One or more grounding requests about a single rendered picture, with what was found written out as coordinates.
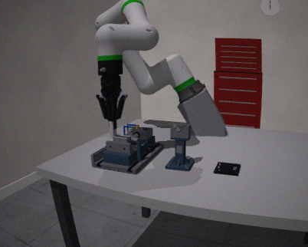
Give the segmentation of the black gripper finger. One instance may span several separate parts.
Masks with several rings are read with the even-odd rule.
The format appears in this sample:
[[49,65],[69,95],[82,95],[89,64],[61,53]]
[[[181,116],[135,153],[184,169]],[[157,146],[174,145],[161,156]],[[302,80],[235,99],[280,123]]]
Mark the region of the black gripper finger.
[[[100,103],[100,108],[102,110],[103,113],[103,118],[107,119],[109,121],[109,128],[110,128],[110,138],[112,138],[112,134],[111,134],[111,103],[110,100],[108,98],[108,92],[104,92],[104,96],[105,96],[105,100],[103,98],[103,95],[101,94],[101,92],[99,94],[96,95],[97,100]],[[106,104],[105,104],[106,102]]]
[[112,138],[116,136],[116,120],[120,119],[123,112],[123,105],[125,99],[127,98],[127,94],[124,94],[120,91],[120,100],[117,106],[117,100],[113,100],[114,93],[110,92],[110,103],[111,103],[111,134]]

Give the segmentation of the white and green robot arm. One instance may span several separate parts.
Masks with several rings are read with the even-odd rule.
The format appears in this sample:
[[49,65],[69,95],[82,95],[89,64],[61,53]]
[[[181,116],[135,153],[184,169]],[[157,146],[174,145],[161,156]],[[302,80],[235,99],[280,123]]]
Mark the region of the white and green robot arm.
[[[119,25],[125,21],[128,25]],[[142,0],[120,0],[97,17],[95,28],[98,75],[119,76],[124,63],[141,93],[154,94],[170,84],[180,104],[204,90],[205,84],[194,79],[179,54],[152,67],[140,56],[138,51],[151,50],[159,41],[159,33],[148,21]]]

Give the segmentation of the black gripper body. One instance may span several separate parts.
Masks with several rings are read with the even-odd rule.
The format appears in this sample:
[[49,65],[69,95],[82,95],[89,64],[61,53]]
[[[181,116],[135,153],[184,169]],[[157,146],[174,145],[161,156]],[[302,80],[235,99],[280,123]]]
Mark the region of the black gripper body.
[[[121,90],[121,79],[120,76],[115,77],[101,77],[101,94],[104,96],[104,92],[108,92],[108,98],[110,100],[110,92],[114,93],[113,100],[117,100]],[[105,96],[104,96],[105,98]]]

